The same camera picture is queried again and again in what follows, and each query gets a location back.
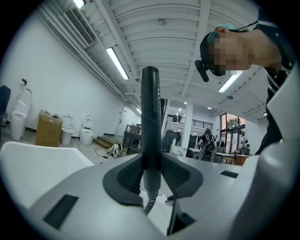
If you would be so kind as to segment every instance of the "black rectangular slot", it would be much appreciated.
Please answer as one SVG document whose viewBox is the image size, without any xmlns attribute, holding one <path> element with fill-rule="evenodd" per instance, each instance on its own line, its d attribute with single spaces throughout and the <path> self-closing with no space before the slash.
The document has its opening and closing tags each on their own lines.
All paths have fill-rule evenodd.
<svg viewBox="0 0 300 240">
<path fill-rule="evenodd" d="M 78 197 L 68 194 L 64 195 L 47 213 L 43 220 L 58 230 L 77 200 Z"/>
<path fill-rule="evenodd" d="M 230 171 L 222 171 L 220 174 L 231 178 L 237 178 L 239 175 L 238 173 L 230 172 Z"/>
</svg>

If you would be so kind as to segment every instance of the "ceiling vent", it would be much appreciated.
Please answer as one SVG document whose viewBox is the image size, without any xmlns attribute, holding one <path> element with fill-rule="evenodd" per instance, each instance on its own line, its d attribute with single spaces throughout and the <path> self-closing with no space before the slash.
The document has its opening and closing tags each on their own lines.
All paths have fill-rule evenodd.
<svg viewBox="0 0 300 240">
<path fill-rule="evenodd" d="M 65 15 L 66 20 L 72 26 L 73 30 L 78 34 L 78 37 L 86 44 L 86 46 L 83 47 L 86 48 L 87 46 L 90 46 L 94 41 L 83 27 L 81 22 L 78 20 L 74 12 L 71 9 L 68 9 L 65 11 Z"/>
</svg>

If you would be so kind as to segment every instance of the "railing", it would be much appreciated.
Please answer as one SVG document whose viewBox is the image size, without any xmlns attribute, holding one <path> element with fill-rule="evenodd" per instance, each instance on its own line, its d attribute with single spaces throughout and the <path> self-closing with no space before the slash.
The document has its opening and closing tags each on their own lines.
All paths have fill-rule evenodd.
<svg viewBox="0 0 300 240">
<path fill-rule="evenodd" d="M 186 118 L 181 118 L 180 119 L 180 122 L 179 123 L 182 123 L 184 124 L 185 123 L 185 120 Z M 195 120 L 195 119 L 192 119 L 192 127 L 198 127 L 198 128 L 208 128 L 208 129 L 212 129 L 212 123 L 209 123 L 209 122 L 203 122 L 203 121 L 199 121 L 199 120 Z"/>
</svg>

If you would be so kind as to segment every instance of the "gray floor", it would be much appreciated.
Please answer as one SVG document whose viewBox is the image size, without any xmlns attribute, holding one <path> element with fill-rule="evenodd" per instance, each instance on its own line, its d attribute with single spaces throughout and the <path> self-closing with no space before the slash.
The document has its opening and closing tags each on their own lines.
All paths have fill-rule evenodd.
<svg viewBox="0 0 300 240">
<path fill-rule="evenodd" d="M 123 137 L 121 137 L 121 136 L 105 136 L 105 137 L 109 137 L 109 139 L 111 139 L 113 141 L 119 141 L 119 142 L 122 142 L 122 139 L 123 139 Z M 5 127 L 2 129 L 2 141 L 1 141 L 0 146 L 2 146 L 4 143 L 9 142 L 9 141 L 14 141 L 14 140 L 12 140 L 12 138 L 10 136 L 10 128 Z M 35 141 L 36 141 L 36 134 L 33 132 L 25 131 L 24 137 L 20 142 L 35 145 Z M 77 139 L 71 139 L 70 145 L 60 144 L 60 147 L 77 148 L 93 164 L 100 164 L 100 163 L 104 163 L 106 161 L 110 161 L 111 159 L 114 159 L 111 156 L 108 156 L 109 159 L 101 157 L 101 156 L 107 156 L 105 153 L 105 149 L 100 147 L 99 145 L 95 144 L 94 142 L 92 142 L 91 145 L 86 146 Z M 141 190 L 145 191 L 143 179 L 141 181 Z M 162 197 L 169 197 L 172 195 L 172 192 L 169 189 L 169 187 L 163 177 L 161 178 L 161 188 L 158 191 L 158 195 L 162 196 Z"/>
</svg>

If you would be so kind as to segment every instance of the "white toilet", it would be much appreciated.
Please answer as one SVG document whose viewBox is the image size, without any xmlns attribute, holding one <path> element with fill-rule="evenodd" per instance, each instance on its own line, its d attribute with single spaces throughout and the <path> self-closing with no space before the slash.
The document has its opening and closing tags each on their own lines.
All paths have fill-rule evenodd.
<svg viewBox="0 0 300 240">
<path fill-rule="evenodd" d="M 60 143 L 63 145 L 69 145 L 73 134 L 72 130 L 72 116 L 65 114 L 62 116 L 62 127 L 60 135 Z"/>
<path fill-rule="evenodd" d="M 25 120 L 29 113 L 31 99 L 31 90 L 28 88 L 24 89 L 12 113 L 10 131 L 11 138 L 15 141 L 20 141 L 24 135 Z"/>
<path fill-rule="evenodd" d="M 91 145 L 94 134 L 92 132 L 92 117 L 90 115 L 87 115 L 82 123 L 82 129 L 79 134 L 79 140 L 84 145 Z"/>
</svg>

